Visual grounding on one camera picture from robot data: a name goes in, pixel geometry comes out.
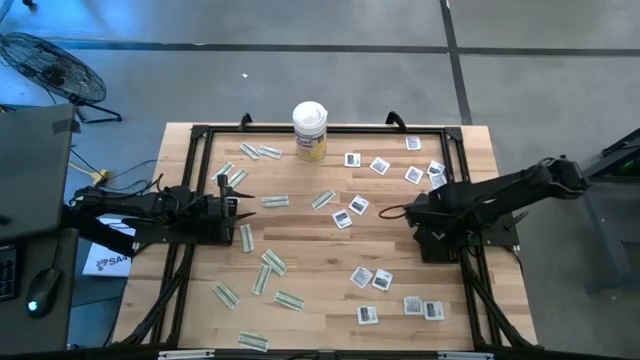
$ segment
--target gray floor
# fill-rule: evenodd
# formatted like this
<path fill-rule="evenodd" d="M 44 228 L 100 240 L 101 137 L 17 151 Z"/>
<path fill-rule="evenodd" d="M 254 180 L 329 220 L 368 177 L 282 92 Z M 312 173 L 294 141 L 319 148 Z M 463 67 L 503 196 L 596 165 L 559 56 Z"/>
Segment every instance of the gray floor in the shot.
<path fill-rule="evenodd" d="M 15 4 L 0 32 L 143 42 L 446 45 L 436 0 L 39 3 L 35 14 Z M 633 0 L 449 3 L 461 46 L 640 47 L 640 5 Z M 238 121 L 245 112 L 258 122 L 288 121 L 303 100 L 323 103 L 333 122 L 381 122 L 396 110 L 409 123 L 460 124 L 448 55 L 71 52 L 107 83 L 103 105 L 125 116 L 121 124 L 84 126 L 74 139 L 88 161 L 115 172 L 154 158 L 165 122 Z M 473 123 L 490 127 L 503 173 L 560 154 L 588 164 L 603 147 L 638 127 L 640 58 L 462 56 L 461 63 Z M 42 89 L 10 68 L 0 68 L 0 76 L 0 102 L 51 103 Z M 114 186 L 149 178 L 152 168 Z M 84 175 L 70 172 L 66 196 L 87 184 Z M 582 202 L 547 200 L 528 210 L 518 230 L 540 343 L 640 357 L 634 341 L 640 334 L 639 297 L 585 294 L 584 283 L 598 272 L 601 252 Z M 116 296 L 121 289 L 121 283 L 96 285 L 81 276 L 78 284 L 77 304 Z M 74 308 L 70 341 L 102 345 L 115 302 Z"/>

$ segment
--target plastic container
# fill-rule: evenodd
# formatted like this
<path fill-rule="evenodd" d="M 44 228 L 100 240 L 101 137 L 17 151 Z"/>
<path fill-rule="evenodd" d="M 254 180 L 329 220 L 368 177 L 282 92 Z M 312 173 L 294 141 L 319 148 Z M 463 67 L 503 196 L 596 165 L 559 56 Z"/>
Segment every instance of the plastic container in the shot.
<path fill-rule="evenodd" d="M 327 110 L 315 101 L 305 101 L 293 110 L 293 129 L 298 157 L 306 161 L 324 158 L 327 150 Z"/>

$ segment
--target small card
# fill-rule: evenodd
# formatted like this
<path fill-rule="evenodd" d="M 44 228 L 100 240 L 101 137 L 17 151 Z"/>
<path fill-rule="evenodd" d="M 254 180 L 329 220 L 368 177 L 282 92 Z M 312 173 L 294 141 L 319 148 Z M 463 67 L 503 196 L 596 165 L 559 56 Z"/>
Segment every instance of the small card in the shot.
<path fill-rule="evenodd" d="M 266 337 L 247 331 L 240 331 L 238 343 L 246 348 L 262 352 L 267 352 L 267 349 L 269 348 L 269 340 L 267 340 Z"/>
<path fill-rule="evenodd" d="M 358 307 L 358 325 L 377 324 L 378 315 L 375 306 Z"/>
<path fill-rule="evenodd" d="M 360 167 L 360 154 L 345 153 L 344 154 L 344 166 L 346 167 Z"/>
<path fill-rule="evenodd" d="M 276 297 L 273 300 L 278 304 L 286 306 L 289 309 L 293 309 L 295 311 L 302 311 L 302 307 L 304 307 L 304 300 L 291 294 L 287 294 L 284 291 L 278 291 Z"/>
<path fill-rule="evenodd" d="M 425 301 L 424 318 L 427 320 L 444 320 L 444 310 L 440 301 Z"/>
<path fill-rule="evenodd" d="M 351 222 L 351 218 L 349 217 L 349 214 L 347 213 L 346 210 L 340 210 L 336 213 L 333 213 L 333 221 L 336 222 L 336 226 L 338 227 L 338 229 L 344 229 L 348 226 L 351 226 L 352 222 Z"/>
<path fill-rule="evenodd" d="M 431 175 L 429 174 L 429 180 L 431 180 L 431 190 L 435 190 L 440 186 L 447 184 L 447 177 L 444 174 Z"/>
<path fill-rule="evenodd" d="M 427 168 L 427 172 L 429 175 L 439 175 L 444 173 L 444 165 L 440 164 L 435 160 L 431 160 L 429 164 L 429 168 Z"/>
<path fill-rule="evenodd" d="M 405 315 L 422 315 L 422 299 L 419 296 L 407 296 L 404 298 Z"/>
<path fill-rule="evenodd" d="M 274 148 L 268 147 L 266 145 L 260 145 L 260 148 L 258 149 L 258 152 L 261 155 L 265 155 L 265 156 L 268 156 L 270 158 L 274 158 L 274 159 L 278 159 L 278 160 L 280 160 L 282 158 L 282 150 L 274 149 Z"/>
<path fill-rule="evenodd" d="M 424 171 L 416 167 L 409 166 L 409 170 L 407 170 L 404 178 L 407 179 L 407 181 L 418 185 L 420 183 L 420 180 L 422 179 L 422 175 L 424 175 Z"/>
<path fill-rule="evenodd" d="M 222 281 L 220 281 L 218 285 L 213 289 L 213 292 L 225 305 L 227 305 L 229 309 L 233 309 L 240 302 L 238 296 L 234 294 L 233 291 L 231 291 L 231 289 L 229 289 L 229 287 Z"/>
<path fill-rule="evenodd" d="M 240 235 L 242 235 L 242 251 L 252 252 L 254 245 L 253 234 L 251 234 L 251 225 L 240 225 Z"/>
<path fill-rule="evenodd" d="M 271 275 L 271 266 L 260 264 L 260 271 L 258 271 L 258 278 L 256 283 L 253 284 L 251 292 L 256 295 L 262 295 L 267 288 L 267 281 L 269 281 L 269 275 Z"/>
<path fill-rule="evenodd" d="M 387 170 L 389 170 L 389 167 L 391 167 L 391 165 L 380 158 L 375 158 L 370 166 L 373 171 L 377 172 L 380 175 L 384 175 Z"/>
<path fill-rule="evenodd" d="M 258 160 L 262 156 L 256 149 L 253 148 L 253 146 L 247 143 L 242 143 L 242 145 L 240 145 L 240 150 L 253 160 Z"/>
<path fill-rule="evenodd" d="M 361 266 L 358 266 L 356 271 L 354 271 L 353 274 L 351 275 L 351 282 L 356 284 L 356 286 L 359 287 L 360 289 L 364 289 L 369 283 L 369 281 L 371 281 L 372 277 L 373 277 L 373 273 L 371 271 Z"/>
<path fill-rule="evenodd" d="M 422 144 L 420 143 L 419 136 L 407 136 L 405 138 L 407 142 L 407 150 L 420 150 L 422 149 Z"/>
<path fill-rule="evenodd" d="M 391 275 L 391 273 L 386 272 L 382 269 L 378 269 L 378 271 L 376 272 L 376 277 L 373 278 L 373 283 L 371 283 L 371 286 L 382 291 L 387 291 L 389 290 L 389 287 L 391 287 L 392 279 L 393 275 Z"/>
<path fill-rule="evenodd" d="M 271 251 L 271 249 L 267 249 L 267 251 L 262 254 L 262 260 L 267 265 L 271 266 L 273 271 L 279 276 L 284 275 L 284 273 L 287 271 L 287 264 L 285 264 L 285 262 L 282 261 L 282 259 L 280 259 L 278 255 L 276 255 L 276 253 Z"/>
<path fill-rule="evenodd" d="M 331 201 L 334 197 L 336 197 L 336 193 L 333 192 L 333 190 L 327 190 L 320 194 L 320 196 L 318 196 L 318 198 L 311 203 L 311 207 L 313 208 L 313 210 L 318 210 L 329 203 L 329 201 Z"/>

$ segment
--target white card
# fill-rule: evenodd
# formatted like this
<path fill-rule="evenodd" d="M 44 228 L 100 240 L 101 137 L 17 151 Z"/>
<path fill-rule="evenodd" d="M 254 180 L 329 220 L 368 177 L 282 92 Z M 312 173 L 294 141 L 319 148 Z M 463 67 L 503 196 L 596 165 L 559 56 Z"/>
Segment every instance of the white card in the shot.
<path fill-rule="evenodd" d="M 360 167 L 360 154 L 345 153 L 344 154 L 344 166 L 346 167 Z"/>
<path fill-rule="evenodd" d="M 371 286 L 382 291 L 387 291 L 391 286 L 392 279 L 393 275 L 391 275 L 391 273 L 386 272 L 382 269 L 378 269 L 378 271 L 376 272 L 376 277 L 373 278 L 373 283 L 371 283 Z"/>
<path fill-rule="evenodd" d="M 425 301 L 423 304 L 425 319 L 444 320 L 444 310 L 440 301 Z"/>
<path fill-rule="evenodd" d="M 333 213 L 333 215 L 331 216 L 333 217 L 333 221 L 336 222 L 336 226 L 338 227 L 338 229 L 344 229 L 348 226 L 351 226 L 352 224 L 347 210 L 340 210 L 336 213 Z"/>
<path fill-rule="evenodd" d="M 407 296 L 404 298 L 405 315 L 422 315 L 422 299 L 420 296 Z"/>
<path fill-rule="evenodd" d="M 377 172 L 380 175 L 384 175 L 387 170 L 389 170 L 389 167 L 391 165 L 380 159 L 380 158 L 375 158 L 375 160 L 373 160 L 373 162 L 371 163 L 371 166 L 369 166 L 371 169 L 373 169 L 373 171 Z"/>
<path fill-rule="evenodd" d="M 364 214 L 368 207 L 369 201 L 365 200 L 360 195 L 356 195 L 356 197 L 351 200 L 351 204 L 349 204 L 349 209 L 358 215 Z"/>
<path fill-rule="evenodd" d="M 372 277 L 373 277 L 373 273 L 371 271 L 361 266 L 358 266 L 356 271 L 354 271 L 353 274 L 351 275 L 350 280 L 351 282 L 356 284 L 356 286 L 359 287 L 360 289 L 364 289 L 369 283 L 369 281 L 371 281 Z"/>
<path fill-rule="evenodd" d="M 444 165 L 435 160 L 431 160 L 429 167 L 427 168 L 429 175 L 439 175 L 444 173 Z"/>
<path fill-rule="evenodd" d="M 358 307 L 358 325 L 377 324 L 378 315 L 375 306 Z"/>
<path fill-rule="evenodd" d="M 407 143 L 407 150 L 420 150 L 422 149 L 422 144 L 420 143 L 419 136 L 407 136 L 405 138 Z"/>
<path fill-rule="evenodd" d="M 435 190 L 440 186 L 447 184 L 447 178 L 443 174 L 438 174 L 438 175 L 429 174 L 429 180 L 431 180 L 431 190 Z"/>
<path fill-rule="evenodd" d="M 409 166 L 409 170 L 407 170 L 404 178 L 407 179 L 407 181 L 418 185 L 420 183 L 420 180 L 422 179 L 422 175 L 424 175 L 424 171 L 416 167 Z"/>

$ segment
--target butcher block tabletop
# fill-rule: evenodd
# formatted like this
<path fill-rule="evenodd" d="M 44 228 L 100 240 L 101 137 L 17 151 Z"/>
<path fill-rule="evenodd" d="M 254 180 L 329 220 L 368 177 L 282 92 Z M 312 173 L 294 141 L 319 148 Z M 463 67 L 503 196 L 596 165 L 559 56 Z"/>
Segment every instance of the butcher block tabletop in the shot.
<path fill-rule="evenodd" d="M 164 174 L 162 186 L 182 180 L 192 123 L 168 123 L 154 178 Z M 498 176 L 495 158 L 484 126 L 464 126 L 464 146 L 473 182 Z M 250 224 L 255 250 L 244 253 L 240 232 L 230 247 L 197 246 L 191 269 L 179 346 L 181 348 L 240 348 L 241 330 L 267 337 L 270 349 L 340 350 L 468 350 L 471 332 L 458 264 L 424 264 L 414 229 L 405 219 L 383 220 L 378 212 L 411 202 L 421 191 L 431 190 L 426 169 L 432 160 L 444 163 L 439 138 L 421 135 L 422 149 L 408 151 L 402 134 L 329 134 L 327 154 L 318 162 L 295 156 L 292 134 L 215 134 L 208 177 L 225 162 L 248 171 L 235 190 L 254 195 L 241 199 L 239 212 L 256 212 L 238 225 Z M 283 151 L 281 160 L 263 156 L 252 160 L 239 146 L 267 145 Z M 204 148 L 196 152 L 191 188 L 195 184 Z M 451 146 L 455 159 L 455 148 Z M 362 167 L 344 166 L 347 152 L 362 155 Z M 381 157 L 391 164 L 382 176 L 369 168 Z M 409 166 L 425 171 L 418 185 L 404 179 Z M 454 160 L 454 173 L 459 169 Z M 311 203 L 326 190 L 336 196 L 314 210 Z M 207 180 L 205 193 L 218 194 Z M 262 197 L 288 195 L 290 205 L 263 208 Z M 363 215 L 347 210 L 353 225 L 338 229 L 331 214 L 348 209 L 360 195 L 370 202 Z M 158 297 L 168 246 L 152 245 L 138 255 L 131 267 L 120 308 L 114 341 L 129 335 Z M 272 272 L 266 291 L 251 293 L 258 275 L 260 256 L 268 249 L 288 266 L 283 276 Z M 535 332 L 518 263 L 501 248 L 487 248 L 486 257 L 496 302 L 513 325 L 531 342 Z M 349 278 L 362 266 L 373 273 L 384 269 L 393 274 L 384 292 L 371 285 L 360 289 Z M 239 297 L 229 309 L 214 294 L 224 282 Z M 274 302 L 279 290 L 304 300 L 301 312 Z M 441 301 L 445 319 L 427 321 L 423 316 L 404 315 L 403 299 L 419 296 Z M 358 325 L 356 309 L 375 306 L 378 324 Z M 168 332 L 174 302 L 169 304 L 164 332 Z M 486 311 L 479 306 L 483 334 L 489 339 Z"/>

